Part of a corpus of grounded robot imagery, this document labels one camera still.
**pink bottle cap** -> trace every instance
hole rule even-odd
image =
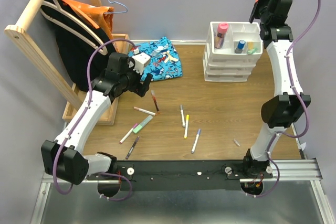
[[[220,34],[225,34],[229,28],[229,24],[226,22],[219,23],[217,32]]]

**purple marker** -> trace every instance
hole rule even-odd
[[[195,152],[195,149],[196,149],[196,145],[197,145],[197,142],[198,142],[198,138],[200,137],[200,133],[201,133],[201,129],[198,129],[197,131],[197,135],[196,135],[196,139],[195,139],[195,143],[194,143],[194,146],[191,150],[191,153],[194,153]]]
[[[132,131],[135,129],[135,127],[137,127],[137,125],[138,125],[138,124],[136,123],[136,124],[133,126],[133,128],[129,130],[129,132],[122,138],[122,140],[120,140],[119,144],[122,144],[122,143],[126,140],[126,138],[129,137],[129,136],[131,135]]]
[[[131,156],[131,153],[133,152],[136,143],[139,141],[139,138],[140,138],[140,136],[138,136],[138,137],[135,139],[135,141],[134,141],[134,143],[133,143],[133,145],[132,145],[130,151],[127,153],[127,156],[126,156],[125,159],[128,159],[128,158]]]

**wooden table surface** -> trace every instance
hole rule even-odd
[[[260,109],[273,97],[274,81],[267,54],[257,62],[247,82],[206,82],[202,57],[204,45],[176,45],[182,62],[183,77],[152,82],[160,115],[139,133],[130,159],[242,159],[259,134],[262,120]],[[188,138],[184,139],[180,104],[190,115]],[[120,99],[114,126],[96,126],[84,154],[106,152],[125,159],[137,135],[132,134],[122,145],[119,141],[135,123],[148,115],[133,109],[137,106],[155,112],[150,91],[141,98],[126,92]],[[191,154],[196,132],[202,129],[196,152]],[[233,139],[240,143],[236,146]],[[272,157],[300,158],[294,138],[282,136]]]

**metal table surface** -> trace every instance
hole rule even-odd
[[[269,189],[274,182],[266,182]],[[96,183],[82,183],[67,195],[53,185],[42,223],[323,223],[309,181],[280,182],[262,198],[242,191],[141,191],[122,202],[100,199]]]

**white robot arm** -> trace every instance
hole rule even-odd
[[[149,89],[152,75],[147,74],[143,84],[140,83],[144,68],[151,57],[145,53],[133,57],[112,53],[107,68],[92,81],[90,93],[67,127],[55,140],[46,140],[41,147],[45,171],[52,175],[53,164],[58,149],[64,145],[57,162],[57,177],[78,185],[87,175],[108,172],[113,167],[115,157],[106,153],[82,156],[85,143],[101,115],[110,107],[116,97],[125,91],[131,91],[143,97]]]
[[[280,137],[276,133],[284,132],[302,115],[303,107],[292,83],[305,106],[310,104],[310,96],[303,94],[297,78],[293,52],[287,52],[293,41],[291,28],[285,24],[291,4],[292,0],[256,0],[249,19],[250,22],[260,19],[260,37],[271,61],[275,91],[274,97],[261,108],[264,123],[256,143],[244,157],[245,170],[266,168],[268,155]]]

